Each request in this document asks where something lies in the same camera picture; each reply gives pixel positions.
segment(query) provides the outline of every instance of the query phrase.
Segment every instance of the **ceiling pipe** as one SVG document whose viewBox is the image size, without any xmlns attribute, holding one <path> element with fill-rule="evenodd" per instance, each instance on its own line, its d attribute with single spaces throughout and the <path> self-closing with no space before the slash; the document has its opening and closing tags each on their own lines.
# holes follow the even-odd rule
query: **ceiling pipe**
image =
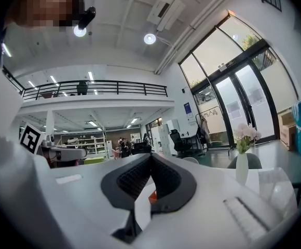
<svg viewBox="0 0 301 249">
<path fill-rule="evenodd" d="M 208 4 L 207 7 L 202 10 L 202 12 L 190 23 L 190 25 L 179 36 L 176 42 L 171 46 L 166 56 L 163 58 L 163 60 L 155 70 L 155 74 L 159 75 L 162 73 L 164 68 L 171 62 L 181 46 L 191 37 L 194 31 L 196 31 L 197 28 L 199 28 L 204 23 L 205 19 L 223 2 L 224 0 L 213 0 Z"/>
</svg>

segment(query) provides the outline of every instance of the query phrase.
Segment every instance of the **glass door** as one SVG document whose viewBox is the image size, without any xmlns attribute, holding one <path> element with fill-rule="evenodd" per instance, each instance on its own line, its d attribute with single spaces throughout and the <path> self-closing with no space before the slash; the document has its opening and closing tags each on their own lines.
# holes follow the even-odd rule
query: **glass door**
<svg viewBox="0 0 301 249">
<path fill-rule="evenodd" d="M 260 142 L 273 140 L 274 125 L 263 87 L 249 65 L 234 70 L 215 83 L 223 109 L 226 110 L 232 133 L 240 123 L 251 124 L 262 134 Z"/>
</svg>

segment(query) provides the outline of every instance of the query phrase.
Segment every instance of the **white table surface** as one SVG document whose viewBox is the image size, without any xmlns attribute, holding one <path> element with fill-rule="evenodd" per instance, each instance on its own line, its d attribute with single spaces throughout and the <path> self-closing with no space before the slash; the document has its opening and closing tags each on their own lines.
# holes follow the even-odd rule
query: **white table surface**
<svg viewBox="0 0 301 249">
<path fill-rule="evenodd" d="M 213 169 L 221 170 L 236 178 L 236 169 Z M 134 205 L 135 219 L 142 230 L 146 228 L 151 220 L 151 204 L 148 197 L 156 189 L 152 178 L 149 179 L 147 184 Z M 249 170 L 245 185 L 279 210 L 284 218 L 292 215 L 297 210 L 294 189 L 288 176 L 281 168 Z"/>
</svg>

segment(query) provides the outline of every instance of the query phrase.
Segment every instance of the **ceiling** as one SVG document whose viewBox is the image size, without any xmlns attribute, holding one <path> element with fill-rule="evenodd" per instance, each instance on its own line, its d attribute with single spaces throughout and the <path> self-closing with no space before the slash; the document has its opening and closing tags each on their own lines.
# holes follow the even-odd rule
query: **ceiling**
<svg viewBox="0 0 301 249">
<path fill-rule="evenodd" d="M 64 131 L 85 131 L 96 129 L 89 121 L 95 122 L 99 127 L 106 130 L 110 128 L 124 128 L 131 124 L 131 120 L 137 118 L 132 126 L 139 126 L 148 120 L 152 115 L 166 111 L 163 107 L 124 107 L 124 108 L 100 108 L 100 109 L 69 109 L 54 111 L 55 132 Z M 47 112 L 33 113 L 19 116 L 24 122 L 34 125 L 41 131 L 45 131 Z"/>
<path fill-rule="evenodd" d="M 185 9 L 170 30 L 158 36 L 173 44 L 211 0 L 181 0 Z M 85 0 L 86 8 L 95 6 L 96 18 L 84 37 L 76 37 L 73 28 L 8 28 L 5 44 L 12 57 L 4 56 L 4 65 L 20 78 L 34 72 L 69 65 L 106 64 L 153 72 L 168 45 L 157 40 L 143 41 L 156 26 L 146 19 L 156 0 Z"/>
</svg>

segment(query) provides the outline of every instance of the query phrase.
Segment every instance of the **ceiling light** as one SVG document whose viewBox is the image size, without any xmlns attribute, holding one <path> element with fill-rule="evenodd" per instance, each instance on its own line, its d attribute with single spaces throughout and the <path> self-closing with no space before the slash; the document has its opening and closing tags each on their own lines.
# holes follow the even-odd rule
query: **ceiling light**
<svg viewBox="0 0 301 249">
<path fill-rule="evenodd" d="M 93 79 L 93 75 L 92 75 L 92 72 L 88 72 L 88 75 L 89 75 L 89 79 L 92 81 L 92 83 L 94 83 L 94 79 Z"/>
<path fill-rule="evenodd" d="M 97 127 L 96 123 L 94 123 L 93 121 L 89 121 L 89 123 L 94 126 L 94 127 Z"/>
<path fill-rule="evenodd" d="M 83 30 L 80 30 L 78 25 L 76 25 L 73 29 L 74 35 L 76 35 L 77 37 L 83 37 L 86 34 L 86 28 L 84 28 Z"/>
<path fill-rule="evenodd" d="M 152 33 L 149 33 L 144 37 L 144 42 L 147 44 L 153 44 L 155 41 L 156 41 L 156 37 Z"/>
<path fill-rule="evenodd" d="M 50 76 L 51 77 L 51 79 L 52 79 L 52 81 L 54 82 L 54 83 L 57 83 L 57 81 L 54 79 L 54 77 L 53 76 Z"/>
<path fill-rule="evenodd" d="M 8 48 L 6 47 L 5 43 L 2 43 L 2 47 L 3 47 L 3 53 L 6 53 L 7 56 L 12 57 L 10 51 L 8 50 Z"/>
<path fill-rule="evenodd" d="M 31 86 L 32 86 L 34 89 L 37 90 L 37 87 L 35 87 L 34 84 L 33 84 L 32 82 L 28 81 L 28 83 L 31 84 Z"/>
</svg>

